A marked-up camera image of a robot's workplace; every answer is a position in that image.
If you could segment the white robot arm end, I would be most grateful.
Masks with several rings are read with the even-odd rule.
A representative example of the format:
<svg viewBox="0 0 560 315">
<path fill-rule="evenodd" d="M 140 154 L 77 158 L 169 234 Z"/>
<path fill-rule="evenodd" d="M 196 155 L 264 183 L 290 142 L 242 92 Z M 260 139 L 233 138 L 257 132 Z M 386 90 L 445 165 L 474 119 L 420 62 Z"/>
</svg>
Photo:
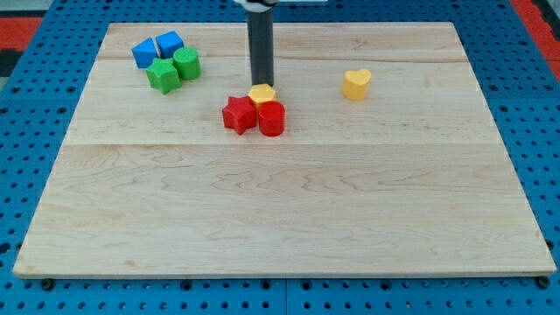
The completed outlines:
<svg viewBox="0 0 560 315">
<path fill-rule="evenodd" d="M 276 6 L 313 6 L 327 4 L 327 0 L 234 0 L 245 11 L 264 13 Z"/>
</svg>

